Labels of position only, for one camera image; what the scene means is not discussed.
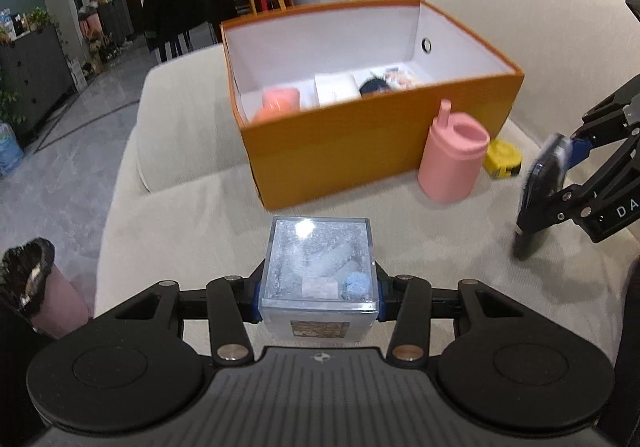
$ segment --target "orange box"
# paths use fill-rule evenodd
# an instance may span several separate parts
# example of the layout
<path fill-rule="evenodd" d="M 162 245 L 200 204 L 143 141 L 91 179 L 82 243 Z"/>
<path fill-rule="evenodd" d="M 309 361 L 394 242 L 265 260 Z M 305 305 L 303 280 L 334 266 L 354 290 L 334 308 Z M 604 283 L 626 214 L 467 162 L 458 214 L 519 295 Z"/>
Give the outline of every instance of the orange box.
<path fill-rule="evenodd" d="M 291 8 L 222 25 L 231 106 L 269 210 L 417 169 L 443 98 L 494 138 L 523 71 L 464 25 L 421 0 Z M 316 74 L 407 66 L 422 87 L 317 107 Z M 262 90 L 293 86 L 302 110 L 252 123 Z"/>

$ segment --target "yellow tape measure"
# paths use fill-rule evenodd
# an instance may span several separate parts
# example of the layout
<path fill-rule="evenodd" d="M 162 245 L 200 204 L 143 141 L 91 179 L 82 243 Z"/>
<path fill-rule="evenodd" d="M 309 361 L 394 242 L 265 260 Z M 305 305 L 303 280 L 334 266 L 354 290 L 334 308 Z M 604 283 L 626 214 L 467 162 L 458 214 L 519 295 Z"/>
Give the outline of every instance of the yellow tape measure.
<path fill-rule="evenodd" d="M 522 167 L 522 153 L 504 140 L 492 140 L 482 165 L 496 180 L 517 176 Z"/>

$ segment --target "blue water jug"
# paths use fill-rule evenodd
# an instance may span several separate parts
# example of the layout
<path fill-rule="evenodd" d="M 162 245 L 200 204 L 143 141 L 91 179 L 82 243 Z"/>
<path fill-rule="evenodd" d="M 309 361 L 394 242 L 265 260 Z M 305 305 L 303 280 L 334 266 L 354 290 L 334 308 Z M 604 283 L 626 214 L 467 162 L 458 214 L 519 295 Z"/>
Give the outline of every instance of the blue water jug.
<path fill-rule="evenodd" d="M 22 161 L 24 153 L 8 123 L 0 122 L 0 175 L 6 176 Z"/>

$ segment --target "clear plastic box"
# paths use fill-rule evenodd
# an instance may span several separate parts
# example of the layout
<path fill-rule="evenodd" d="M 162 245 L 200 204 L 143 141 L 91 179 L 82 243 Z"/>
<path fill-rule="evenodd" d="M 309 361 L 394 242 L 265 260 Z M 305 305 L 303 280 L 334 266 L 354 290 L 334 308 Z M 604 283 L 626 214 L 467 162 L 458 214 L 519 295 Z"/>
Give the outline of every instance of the clear plastic box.
<path fill-rule="evenodd" d="M 362 340 L 379 310 L 369 220 L 274 217 L 258 308 L 283 340 Z"/>

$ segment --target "ribbed gray panel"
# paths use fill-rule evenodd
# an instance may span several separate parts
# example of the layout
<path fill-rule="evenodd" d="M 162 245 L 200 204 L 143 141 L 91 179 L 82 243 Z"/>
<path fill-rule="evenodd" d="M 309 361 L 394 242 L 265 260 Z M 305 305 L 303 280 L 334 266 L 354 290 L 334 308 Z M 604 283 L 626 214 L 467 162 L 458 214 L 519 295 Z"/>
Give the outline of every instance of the ribbed gray panel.
<path fill-rule="evenodd" d="M 258 363 L 223 369 L 204 397 L 172 421 L 125 437 L 56 429 L 38 447 L 605 447 L 592 430 L 562 438 L 510 438 L 452 411 L 430 379 L 376 350 L 270 348 Z"/>

